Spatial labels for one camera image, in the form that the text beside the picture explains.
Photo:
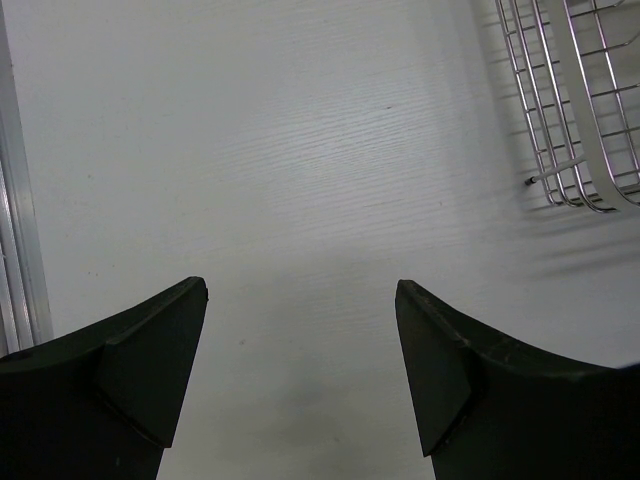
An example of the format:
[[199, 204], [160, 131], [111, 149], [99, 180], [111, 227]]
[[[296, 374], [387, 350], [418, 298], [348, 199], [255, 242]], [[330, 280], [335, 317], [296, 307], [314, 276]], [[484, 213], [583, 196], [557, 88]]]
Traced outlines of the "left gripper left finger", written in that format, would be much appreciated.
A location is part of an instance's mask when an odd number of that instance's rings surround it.
[[1, 360], [4, 479], [154, 479], [175, 437], [208, 290], [188, 277]]

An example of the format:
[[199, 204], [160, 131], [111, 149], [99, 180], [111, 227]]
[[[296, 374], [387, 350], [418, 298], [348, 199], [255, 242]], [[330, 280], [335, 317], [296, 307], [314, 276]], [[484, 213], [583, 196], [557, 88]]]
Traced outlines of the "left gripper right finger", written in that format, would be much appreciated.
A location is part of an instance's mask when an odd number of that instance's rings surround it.
[[515, 339], [412, 280], [395, 295], [422, 453], [439, 479], [635, 479], [639, 368]]

